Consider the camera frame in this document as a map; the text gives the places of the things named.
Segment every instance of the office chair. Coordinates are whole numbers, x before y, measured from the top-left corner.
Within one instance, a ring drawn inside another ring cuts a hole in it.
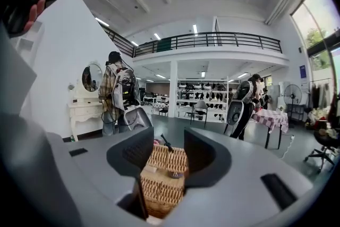
[[[310,155],[308,155],[303,161],[307,162],[309,157],[320,157],[321,158],[321,167],[318,169],[318,173],[321,172],[325,159],[332,164],[332,168],[334,166],[334,162],[328,157],[326,154],[327,150],[334,151],[336,148],[340,146],[340,139],[334,139],[328,135],[322,136],[319,131],[314,132],[314,137],[316,141],[322,145],[321,150],[314,149]]]
[[[191,107],[190,125],[191,125],[191,121],[192,120],[195,121],[195,114],[205,115],[206,116],[206,120],[204,121],[204,128],[205,128],[206,124],[207,124],[208,106],[207,106],[207,104],[204,101],[200,100],[196,104],[192,105],[192,107]]]

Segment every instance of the black pants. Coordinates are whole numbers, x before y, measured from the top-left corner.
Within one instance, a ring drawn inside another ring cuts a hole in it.
[[[235,131],[230,135],[232,138],[244,140],[244,129],[247,126],[251,114],[253,113],[254,105],[252,103],[244,104],[243,114],[237,124]]]

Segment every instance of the black cap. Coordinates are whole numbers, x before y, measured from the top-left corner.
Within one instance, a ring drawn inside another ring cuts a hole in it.
[[[253,76],[251,76],[253,79],[255,79],[255,80],[258,80],[258,79],[260,79],[260,81],[261,82],[263,82],[264,80],[263,80],[263,78],[261,78],[261,76],[259,75],[259,74],[254,74]]]
[[[117,61],[120,61],[121,58],[121,54],[117,51],[111,51],[110,54],[108,55],[108,61],[109,63],[115,63]]]

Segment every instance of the plaid shirt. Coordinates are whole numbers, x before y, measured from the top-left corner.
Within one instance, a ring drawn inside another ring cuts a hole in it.
[[[112,91],[114,89],[115,79],[116,79],[115,74],[112,72],[111,68],[107,66],[103,76],[103,81],[101,82],[98,91],[99,99],[105,100],[103,102],[104,112],[113,109],[112,98],[110,99],[105,98],[111,97]]]

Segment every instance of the window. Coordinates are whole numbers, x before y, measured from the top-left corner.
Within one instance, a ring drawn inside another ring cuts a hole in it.
[[[312,69],[313,81],[319,85],[329,84],[333,92],[333,69],[328,50],[332,48],[334,63],[338,60],[337,32],[340,16],[332,0],[304,0],[292,18],[304,40]]]
[[[333,62],[335,66],[335,74],[336,74],[336,85],[337,90],[340,88],[340,48],[337,48],[331,52],[333,57]]]
[[[335,33],[340,16],[332,0],[304,0],[292,14],[306,48]]]
[[[271,79],[271,76],[267,76],[267,77],[265,77],[263,80],[264,80],[264,82],[265,82],[265,86],[266,86],[266,87],[273,85],[273,81],[272,81],[272,79]]]

